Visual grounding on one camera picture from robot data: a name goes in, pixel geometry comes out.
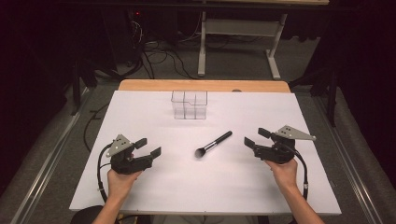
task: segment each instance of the white paper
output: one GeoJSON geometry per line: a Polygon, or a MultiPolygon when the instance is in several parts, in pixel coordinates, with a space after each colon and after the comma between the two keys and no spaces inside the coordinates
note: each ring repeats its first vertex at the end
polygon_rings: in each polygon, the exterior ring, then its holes
{"type": "MultiPolygon", "coordinates": [[[[162,155],[135,181],[122,211],[139,214],[277,215],[290,209],[269,167],[244,145],[244,137],[270,147],[273,142],[258,129],[275,132],[289,125],[309,133],[292,93],[213,92],[207,95],[206,119],[174,119],[170,91],[116,91],[79,181],[71,210],[103,204],[96,179],[98,156],[119,133],[148,144],[134,151],[148,155],[157,147],[162,155]],[[200,160],[195,149],[224,133],[233,135],[200,160]]],[[[313,142],[296,140],[308,167],[308,202],[319,214],[341,214],[313,142]]],[[[102,164],[109,162],[105,156],[102,164]]],[[[106,172],[102,180],[107,186],[106,172]]],[[[299,162],[297,181],[303,186],[299,162]]]]}

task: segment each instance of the black brush handle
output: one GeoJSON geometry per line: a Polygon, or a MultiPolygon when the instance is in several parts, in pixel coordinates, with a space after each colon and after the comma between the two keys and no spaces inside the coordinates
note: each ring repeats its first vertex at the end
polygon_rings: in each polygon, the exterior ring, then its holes
{"type": "Polygon", "coordinates": [[[224,139],[228,138],[231,136],[231,134],[233,134],[233,132],[228,131],[227,133],[225,133],[224,135],[222,135],[220,138],[215,140],[216,144],[219,144],[220,142],[224,141],[224,139]]]}

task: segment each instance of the makeup brush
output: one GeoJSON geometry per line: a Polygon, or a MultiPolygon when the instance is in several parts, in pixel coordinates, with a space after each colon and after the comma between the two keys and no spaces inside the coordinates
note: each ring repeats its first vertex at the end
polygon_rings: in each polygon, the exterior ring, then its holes
{"type": "Polygon", "coordinates": [[[215,141],[209,143],[207,146],[200,147],[200,148],[196,149],[195,150],[195,157],[196,158],[202,158],[209,149],[215,147],[217,144],[219,144],[220,142],[224,141],[224,139],[230,137],[231,134],[233,134],[233,132],[229,131],[229,132],[225,133],[224,135],[222,135],[220,138],[218,138],[215,141]]]}

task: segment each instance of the clear plastic box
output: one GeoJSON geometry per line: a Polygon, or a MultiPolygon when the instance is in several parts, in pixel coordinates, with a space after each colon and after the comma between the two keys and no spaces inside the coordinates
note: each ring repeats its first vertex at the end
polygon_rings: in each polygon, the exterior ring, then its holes
{"type": "Polygon", "coordinates": [[[207,91],[172,91],[175,119],[206,119],[207,91]]]}

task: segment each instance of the brush ferrule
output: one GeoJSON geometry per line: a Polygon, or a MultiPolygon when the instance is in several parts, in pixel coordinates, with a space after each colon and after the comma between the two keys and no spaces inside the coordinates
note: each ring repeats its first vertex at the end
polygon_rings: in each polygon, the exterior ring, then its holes
{"type": "Polygon", "coordinates": [[[210,148],[215,147],[217,144],[216,142],[212,142],[209,145],[207,145],[206,147],[204,147],[205,151],[208,151],[210,148]]]}

